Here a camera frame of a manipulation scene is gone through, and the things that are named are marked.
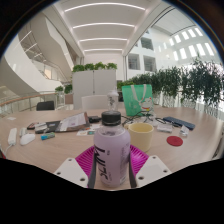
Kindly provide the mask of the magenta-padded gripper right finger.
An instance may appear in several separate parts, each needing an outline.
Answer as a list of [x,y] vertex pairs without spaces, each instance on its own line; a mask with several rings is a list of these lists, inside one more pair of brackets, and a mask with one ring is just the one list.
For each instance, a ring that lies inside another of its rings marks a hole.
[[129,181],[132,188],[146,186],[171,174],[169,168],[156,155],[149,156],[130,146]]

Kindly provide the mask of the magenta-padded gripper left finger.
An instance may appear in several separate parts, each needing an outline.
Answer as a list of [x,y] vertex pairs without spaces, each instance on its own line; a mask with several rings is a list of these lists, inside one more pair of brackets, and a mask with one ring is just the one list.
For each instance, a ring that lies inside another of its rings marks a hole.
[[76,158],[67,158],[54,174],[81,187],[93,189],[96,179],[94,147],[89,147]]

